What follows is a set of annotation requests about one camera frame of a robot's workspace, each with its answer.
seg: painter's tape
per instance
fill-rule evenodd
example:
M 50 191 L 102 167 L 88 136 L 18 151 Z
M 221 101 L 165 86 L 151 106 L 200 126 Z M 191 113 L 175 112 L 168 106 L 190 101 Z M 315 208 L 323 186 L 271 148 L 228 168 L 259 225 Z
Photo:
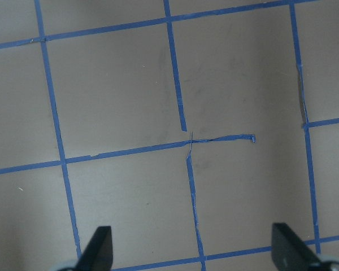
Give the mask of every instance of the painter's tape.
M 43 25 L 43 18 L 42 18 L 42 14 L 41 14 L 40 3 L 39 3 L 39 0 L 34 0 L 34 2 L 35 2 L 35 10 L 36 10 L 39 34 L 40 34 L 41 37 L 44 37 L 45 32 L 44 32 L 44 25 Z M 55 101 L 53 80 L 51 78 L 51 71 L 50 71 L 50 64 L 49 64 L 49 56 L 48 56 L 48 53 L 47 53 L 47 47 L 46 47 L 45 42 L 41 43 L 41 52 L 42 52 L 43 61 L 44 61 L 44 69 L 45 69 L 47 87 L 48 87 L 48 91 L 49 91 L 51 113 L 53 114 L 56 142 L 58 144 L 60 162 L 61 162 L 63 178 L 64 178 L 64 186 L 66 188 L 68 208 L 69 208 L 69 214 L 70 214 L 71 223 L 72 223 L 74 242 L 75 242 L 75 245 L 76 245 L 77 257 L 80 257 L 81 256 L 81 249 L 80 249 L 79 233 L 78 233 L 78 228 L 77 228 L 77 225 L 76 225 L 76 216 L 75 216 L 75 210 L 74 210 L 74 205 L 73 205 L 72 191 L 71 191 L 70 182 L 69 182 L 68 168 L 67 168 L 67 164 L 66 164 L 66 157 L 65 157 L 65 153 L 64 153 L 63 141 L 62 141 L 62 137 L 60 135 L 60 125 L 59 125 L 59 117 L 58 117 L 58 112 L 57 112 L 57 104 L 56 104 L 56 101 Z
M 235 257 L 235 256 L 243 256 L 243 255 L 262 253 L 262 252 L 268 252 L 268 251 L 271 251 L 271 247 L 259 247 L 259 248 L 252 248 L 250 250 L 240 250 L 240 251 L 209 255 L 209 256 L 206 256 L 206 259 L 217 260 L 217 259 L 223 259 L 223 258 L 229 258 L 229 257 Z
M 306 240 L 304 241 L 304 243 L 307 245 L 307 246 L 310 246 L 312 244 L 315 244 L 315 240 Z
M 321 243 L 328 243 L 328 242 L 334 242 L 334 241 L 339 241 L 339 235 L 331 236 L 331 237 L 325 237 L 325 238 L 320 239 Z
M 295 5 L 291 3 L 289 5 L 290 8 L 290 20 L 292 23 L 292 32 L 293 32 L 293 41 L 294 41 L 294 51 L 295 51 L 295 59 L 296 59 L 296 66 L 298 69 L 299 80 L 300 80 L 300 88 L 301 88 L 301 98 L 302 98 L 302 105 L 303 105 L 303 113 L 305 117 L 305 122 L 309 122 L 307 108 L 305 103 L 305 93 L 304 93 L 304 79 L 303 79 L 303 68 L 301 62 L 301 53 L 300 53 L 300 44 L 299 44 L 299 34 L 298 34 L 298 26 L 296 22 L 296 14 L 295 14 Z
M 319 234 L 319 222 L 318 222 L 318 208 L 316 205 L 316 191 L 315 191 L 315 180 L 314 180 L 314 167 L 312 164 L 310 133 L 309 133 L 308 128 L 305 128 L 304 131 L 305 131 L 307 168 L 308 168 L 309 185 L 310 185 L 312 221 L 313 221 L 313 226 L 314 226 L 315 249 L 316 249 L 316 253 L 320 254 L 321 248 L 320 248 L 320 234 Z
M 147 147 L 140 147 L 140 148 L 131 148 L 129 150 L 121 150 L 121 151 L 111 151 L 111 152 L 104 152 L 102 154 L 98 154 L 95 156 L 85 155 L 85 156 L 78 156 L 73 158 L 67 158 L 66 163 L 72 164 L 72 163 L 78 163 L 78 162 L 84 162 L 84 161 L 91 161 L 91 160 L 98 160 L 98 159 L 104 159 L 104 158 L 111 158 L 111 157 L 117 157 L 117 156 L 125 156 L 125 155 L 132 155 L 132 154 L 140 154 L 143 152 L 151 152 L 151 151 L 160 151 L 160 150 L 166 150 L 169 148 L 180 148 L 184 147 L 188 144 L 196 144 L 196 143 L 209 143 L 209 142 L 220 142 L 220 141 L 235 141 L 239 139 L 244 140 L 251 140 L 255 143 L 255 135 L 253 134 L 239 134 L 239 135 L 226 135 L 225 137 L 217 137 L 212 139 L 194 139 L 194 140 L 186 140 L 186 141 L 179 141 L 179 142 L 173 142 L 173 143 L 166 143 L 161 145 L 153 145 L 153 146 L 147 146 Z
M 28 38 L 26 40 L 20 40 L 20 41 L 4 42 L 4 43 L 0 43 L 0 49 L 11 48 L 11 47 L 21 46 L 21 45 L 26 45 L 26 44 L 36 43 L 36 42 L 43 42 L 43 41 L 45 41 L 45 38 L 36 37 L 36 38 Z
M 37 169 L 37 168 L 55 167 L 61 164 L 62 162 L 60 161 L 50 161 L 50 162 L 43 162 L 43 163 L 36 163 L 36 164 L 19 165 L 17 167 L 1 168 L 0 174 L 6 174 L 6 173 L 12 173 L 12 172 L 18 172 L 18 171 L 28 171 L 30 169 Z
M 319 127 L 325 125 L 332 125 L 332 124 L 339 124 L 339 118 L 330 119 L 330 120 L 320 120 L 320 121 L 313 121 L 311 123 L 307 123 L 304 125 L 304 128 L 312 128 L 312 127 Z
M 177 106 L 178 106 L 178 109 L 179 109 L 181 129 L 182 129 L 182 131 L 186 132 L 187 131 L 187 125 L 186 125 L 186 118 L 185 118 L 184 108 L 183 108 L 179 68 L 178 68 L 178 65 L 177 65 L 175 38 L 173 36 L 172 23 L 170 22 L 171 9 L 170 9 L 169 0 L 163 0 L 163 6 L 164 6 L 164 13 L 165 13 L 166 18 L 168 20 L 168 22 L 167 22 L 167 34 L 168 34 L 169 52 L 171 54 L 173 80 L 175 82 Z
M 158 18 L 152 20 L 145 20 L 145 21 L 138 21 L 134 23 L 126 23 L 126 24 L 118 24 L 118 25 L 111 25 L 107 27 L 99 27 L 99 28 L 92 28 L 92 29 L 85 29 L 85 30 L 78 30 L 66 33 L 59 33 L 59 34 L 52 34 L 48 36 L 44 36 L 44 25 L 42 21 L 41 10 L 38 8 L 40 7 L 39 2 L 35 1 L 37 14 L 39 14 L 40 18 L 38 19 L 38 26 L 39 31 L 41 33 L 40 37 L 31 38 L 27 40 L 20 40 L 20 41 L 12 41 L 6 43 L 0 43 L 0 49 L 15 47 L 26 45 L 32 42 L 42 42 L 42 41 L 53 41 L 53 40 L 61 40 L 64 38 L 72 38 L 72 37 L 80 37 L 92 34 L 100 34 L 100 33 L 107 33 L 119 30 L 126 30 L 126 29 L 133 29 L 133 28 L 140 28 L 140 27 L 148 27 L 151 25 L 158 25 L 164 24 L 167 22 L 173 21 L 182 21 L 182 20 L 190 20 L 196 19 L 206 16 L 213 16 L 213 15 L 224 15 L 224 14 L 231 14 L 237 12 L 244 12 L 244 11 L 251 11 L 256 10 L 259 8 L 270 8 L 270 7 L 278 7 L 278 6 L 285 6 L 289 3 L 304 3 L 304 2 L 313 2 L 318 0 L 283 0 L 283 1 L 274 1 L 274 2 L 267 2 L 267 3 L 259 3 L 254 5 L 246 5 L 246 6 L 239 6 L 239 7 L 231 7 L 231 8 L 222 8 L 218 10 L 211 10 L 211 11 L 204 11 L 204 12 L 195 12 L 192 14 L 185 14 L 185 15 L 177 15 L 171 16 L 166 18 Z
M 198 229 L 198 216 L 197 216 L 197 209 L 196 209 L 196 188 L 195 188 L 194 176 L 193 176 L 191 150 L 192 149 L 190 149 L 188 156 L 186 158 L 187 173 L 188 173 L 188 179 L 189 179 L 189 183 L 190 183 L 192 211 L 193 211 L 193 218 L 194 218 L 194 228 L 195 228 L 196 239 L 197 239 L 198 254 L 199 254 L 200 258 L 204 258 L 205 253 L 203 251 L 203 244 L 202 244 L 202 240 L 201 240 L 201 235 L 200 235 L 199 229 Z M 206 271 L 205 260 L 201 260 L 201 271 Z

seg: grid square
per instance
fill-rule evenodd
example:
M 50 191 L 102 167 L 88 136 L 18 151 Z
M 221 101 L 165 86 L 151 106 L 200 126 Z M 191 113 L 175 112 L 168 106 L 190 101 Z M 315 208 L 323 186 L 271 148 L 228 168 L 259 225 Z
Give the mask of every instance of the grid square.
M 339 241 L 321 244 L 321 252 L 339 258 Z
M 206 262 L 207 271 L 222 270 L 268 270 L 276 271 L 272 263 L 271 253 L 256 253 L 244 256 L 212 260 Z
M 310 121 L 339 117 L 339 0 L 296 5 Z
M 271 244 L 273 222 L 314 238 L 301 130 L 193 146 L 199 231 L 206 255 Z
M 75 258 L 61 168 L 0 175 L 0 270 L 49 270 Z
M 39 44 L 0 50 L 0 168 L 59 160 Z
M 261 0 L 169 0 L 173 15 L 263 3 Z
M 189 131 L 213 138 L 279 129 L 284 123 L 298 130 L 302 119 L 288 6 L 173 27 Z
M 339 124 L 310 129 L 321 237 L 339 235 Z
M 38 35 L 33 0 L 0 1 L 0 43 Z
M 187 148 L 68 165 L 81 245 L 111 225 L 114 268 L 197 257 Z
M 48 44 L 67 157 L 188 139 L 165 25 Z
M 46 34 L 164 17 L 163 0 L 42 0 L 41 7 Z

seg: blue tape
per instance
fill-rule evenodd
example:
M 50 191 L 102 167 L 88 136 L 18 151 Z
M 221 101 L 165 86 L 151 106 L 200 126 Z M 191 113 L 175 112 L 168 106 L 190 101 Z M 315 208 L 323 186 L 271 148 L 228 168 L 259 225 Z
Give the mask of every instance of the blue tape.
M 79 30 L 79 31 L 67 32 L 67 33 L 53 34 L 53 35 L 46 36 L 46 39 L 48 41 L 53 41 L 53 40 L 61 40 L 63 38 L 73 38 L 73 37 L 87 36 L 87 35 L 93 35 L 93 34 L 114 32 L 114 31 L 119 31 L 119 30 L 149 27 L 151 25 L 164 24 L 167 21 L 168 21 L 167 18 L 159 18 L 159 19 L 153 19 L 153 20 L 147 20 L 147 21 L 138 21 L 135 23 L 118 24 L 118 25 L 112 25 L 109 27 L 99 27 L 99 28 Z
M 30 169 L 37 169 L 37 168 L 55 167 L 61 164 L 62 162 L 60 161 L 50 161 L 50 162 L 43 162 L 43 163 L 36 163 L 36 164 L 29 164 L 29 165 L 18 165 L 17 167 L 1 168 L 0 174 L 6 174 L 6 173 L 18 172 L 18 171 L 28 171 Z
M 307 246 L 310 246 L 311 244 L 315 244 L 315 240 L 307 240 L 307 241 L 304 241 L 304 243 L 305 243 Z
M 196 209 L 196 188 L 194 184 L 194 176 L 193 176 L 193 168 L 192 168 L 192 158 L 191 158 L 191 151 L 192 151 L 192 140 L 190 143 L 190 151 L 188 153 L 188 156 L 186 158 L 186 164 L 187 164 L 187 173 L 188 173 L 188 179 L 190 182 L 190 192 L 191 192 L 191 201 L 192 201 L 192 211 L 193 211 L 193 218 L 194 218 L 194 228 L 196 232 L 196 238 L 197 238 L 197 248 L 198 248 L 198 254 L 201 259 L 201 271 L 206 271 L 206 263 L 205 263 L 205 253 L 203 251 L 203 244 L 201 240 L 201 235 L 199 233 L 198 229 L 198 216 L 197 216 L 197 209 Z
M 240 250 L 240 251 L 233 251 L 233 252 L 227 252 L 227 253 L 220 253 L 220 254 L 214 254 L 206 256 L 206 259 L 209 260 L 217 260 L 217 259 L 223 259 L 223 258 L 229 258 L 229 257 L 235 257 L 235 256 L 243 256 L 243 255 L 249 255 L 249 254 L 256 254 L 256 253 L 262 253 L 262 252 L 268 252 L 271 251 L 271 247 L 259 247 L 259 248 L 252 248 L 249 250 Z
M 304 128 L 319 127 L 325 125 L 339 124 L 339 118 L 330 120 L 313 121 L 304 125 Z
M 36 38 L 28 38 L 26 40 L 20 40 L 20 41 L 4 42 L 4 43 L 0 43 L 0 49 L 11 48 L 11 47 L 21 46 L 21 45 L 26 45 L 26 44 L 36 43 L 36 42 L 43 42 L 43 41 L 45 41 L 45 37 L 43 38 L 36 37 Z
M 163 0 L 163 5 L 164 5 L 164 13 L 166 14 L 166 18 L 170 18 L 171 10 L 170 10 L 169 0 Z M 169 51 L 171 54 L 171 61 L 172 61 L 173 80 L 175 82 L 175 89 L 176 89 L 177 106 L 179 108 L 179 114 L 180 114 L 181 129 L 182 131 L 186 132 L 187 125 L 186 125 L 186 118 L 185 118 L 184 108 L 183 108 L 179 68 L 177 65 L 175 38 L 173 36 L 173 28 L 172 28 L 172 23 L 170 21 L 167 22 L 167 34 L 168 34 L 168 42 L 169 42 Z
M 325 237 L 325 238 L 320 239 L 321 243 L 328 243 L 328 242 L 334 242 L 334 241 L 339 241 L 339 235 L 331 236 L 331 237 Z
M 72 163 L 98 160 L 98 159 L 104 159 L 104 158 L 111 158 L 111 157 L 117 157 L 117 156 L 140 154 L 140 153 L 143 153 L 143 152 L 160 151 L 160 150 L 166 150 L 168 148 L 179 148 L 179 147 L 184 147 L 184 146 L 191 144 L 191 143 L 235 141 L 235 140 L 239 140 L 239 139 L 251 140 L 252 142 L 256 141 L 255 135 L 253 135 L 253 134 L 227 135 L 225 137 L 218 137 L 218 138 L 213 138 L 213 139 L 195 139 L 195 140 L 192 140 L 192 141 L 186 140 L 186 141 L 166 143 L 166 144 L 161 144 L 161 145 L 153 145 L 153 146 L 140 147 L 140 148 L 131 148 L 129 150 L 104 152 L 102 154 L 98 154 L 98 155 L 95 155 L 95 156 L 90 156 L 90 155 L 78 156 L 78 157 L 74 157 L 74 158 L 67 158 L 66 163 L 72 164 Z
M 305 128 L 304 131 L 305 131 L 307 168 L 308 168 L 309 184 L 310 184 L 312 221 L 313 221 L 313 226 L 314 226 L 315 248 L 316 248 L 316 253 L 320 254 L 321 248 L 320 248 L 320 234 L 319 234 L 319 222 L 318 222 L 318 208 L 316 205 L 316 191 L 315 191 L 315 180 L 314 180 L 314 168 L 312 165 L 310 133 L 309 133 L 309 129 L 307 128 Z
M 225 137 L 219 137 L 219 138 L 213 138 L 213 139 L 195 139 L 195 140 L 192 140 L 192 143 L 234 141 L 238 139 L 251 140 L 252 142 L 255 142 L 255 135 L 253 134 L 226 135 Z M 98 154 L 96 156 L 90 156 L 90 155 L 78 156 L 74 158 L 67 158 L 66 164 L 97 160 L 97 159 L 104 159 L 104 158 L 110 158 L 110 157 L 117 157 L 117 156 L 124 156 L 124 155 L 131 155 L 131 154 L 140 154 L 142 152 L 166 150 L 168 148 L 179 148 L 179 147 L 184 147 L 190 143 L 191 141 L 187 140 L 187 141 L 180 141 L 180 142 L 174 142 L 174 143 L 166 143 L 162 145 L 132 148 L 132 149 L 123 150 L 123 151 L 105 152 L 102 154 Z M 61 161 L 48 161 L 48 162 L 36 163 L 36 164 L 19 165 L 15 167 L 1 168 L 0 174 L 6 174 L 6 173 L 11 173 L 11 172 L 17 172 L 17 171 L 27 171 L 30 169 L 37 169 L 37 168 L 54 167 L 54 166 L 61 165 L 61 164 L 62 164 Z
M 306 108 L 306 103 L 305 103 L 303 65 L 302 65 L 302 62 L 301 62 L 301 53 L 300 53 L 298 26 L 297 26 L 297 22 L 296 22 L 295 5 L 293 3 L 291 3 L 289 5 L 289 8 L 290 8 L 290 19 L 291 19 L 292 31 L 293 31 L 293 41 L 294 41 L 296 66 L 297 66 L 297 69 L 298 69 L 298 74 L 299 74 L 299 79 L 300 79 L 301 98 L 302 98 L 303 110 L 304 110 L 304 115 L 305 115 L 305 121 L 306 121 L 306 123 L 308 123 L 309 118 L 308 118 L 307 108 Z
M 170 18 L 158 18 L 158 19 L 153 19 L 153 20 L 138 21 L 135 23 L 119 24 L 119 25 L 112 25 L 108 27 L 99 27 L 99 28 L 78 30 L 78 31 L 67 32 L 67 33 L 52 34 L 48 36 L 43 35 L 44 26 L 41 20 L 40 22 L 38 22 L 40 24 L 40 32 L 42 32 L 42 34 L 40 35 L 41 37 L 35 37 L 35 38 L 27 39 L 27 40 L 0 43 L 0 49 L 32 43 L 31 40 L 33 40 L 33 42 L 43 41 L 43 39 L 47 41 L 61 40 L 64 38 L 80 37 L 80 36 L 86 36 L 86 35 L 91 35 L 91 34 L 107 33 L 107 32 L 113 32 L 113 31 L 119 31 L 119 30 L 125 30 L 125 29 L 139 28 L 139 27 L 148 27 L 151 25 L 163 24 L 163 23 L 173 22 L 173 21 L 190 20 L 190 19 L 196 19 L 196 18 L 211 16 L 211 15 L 224 15 L 224 14 L 230 14 L 230 13 L 256 10 L 259 8 L 285 6 L 285 5 L 288 5 L 289 3 L 304 3 L 304 2 L 313 2 L 313 1 L 318 1 L 318 0 L 274 1 L 274 2 L 260 3 L 260 4 L 240 6 L 240 7 L 223 8 L 219 10 L 196 12 L 193 14 L 177 15 L 177 16 L 172 16 Z
M 41 14 L 41 9 L 40 9 L 40 3 L 39 3 L 39 0 L 34 0 L 34 2 L 35 2 L 36 16 L 37 16 L 37 21 L 38 21 L 39 34 L 40 34 L 40 36 L 45 36 L 43 19 L 42 19 L 42 14 Z M 69 182 L 69 177 L 68 177 L 68 168 L 67 168 L 67 164 L 66 164 L 66 157 L 65 157 L 65 153 L 64 153 L 63 141 L 62 141 L 62 137 L 60 135 L 60 125 L 59 125 L 59 117 L 58 117 L 58 112 L 57 112 L 57 103 L 55 101 L 53 80 L 51 78 L 51 71 L 50 71 L 50 64 L 49 64 L 49 56 L 48 56 L 48 53 L 47 53 L 47 47 L 46 47 L 45 42 L 41 43 L 41 51 L 42 51 L 42 56 L 43 56 L 43 61 L 44 61 L 44 69 L 45 69 L 47 87 L 48 87 L 48 91 L 49 91 L 51 112 L 53 114 L 55 135 L 56 135 L 56 141 L 57 141 L 57 144 L 58 144 L 60 162 L 61 162 L 61 166 L 62 166 L 64 185 L 65 185 L 65 188 L 66 188 L 69 214 L 70 214 L 72 228 L 73 228 L 74 241 L 75 241 L 75 245 L 76 245 L 76 252 L 77 252 L 77 256 L 80 257 L 81 256 L 81 250 L 80 250 L 79 233 L 78 233 L 78 228 L 77 228 L 77 225 L 76 225 L 76 216 L 75 216 L 74 205 L 73 205 L 72 191 L 71 191 L 71 188 L 70 188 L 70 182 Z

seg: beige floor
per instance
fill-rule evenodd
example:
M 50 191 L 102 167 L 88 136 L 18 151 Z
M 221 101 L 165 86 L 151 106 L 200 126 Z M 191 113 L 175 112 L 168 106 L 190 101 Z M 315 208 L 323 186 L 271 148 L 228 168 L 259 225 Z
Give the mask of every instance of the beige floor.
M 0 1 L 0 270 L 100 225 L 121 271 L 275 270 L 280 221 L 339 256 L 339 0 L 262 2 Z

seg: gray floor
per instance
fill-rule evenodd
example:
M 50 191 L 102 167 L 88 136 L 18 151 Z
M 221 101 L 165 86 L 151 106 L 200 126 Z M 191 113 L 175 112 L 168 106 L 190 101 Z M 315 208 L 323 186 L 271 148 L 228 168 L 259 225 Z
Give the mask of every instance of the gray floor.
M 0 1 L 0 270 L 100 225 L 121 271 L 275 270 L 276 221 L 339 256 L 339 0 L 294 2 Z

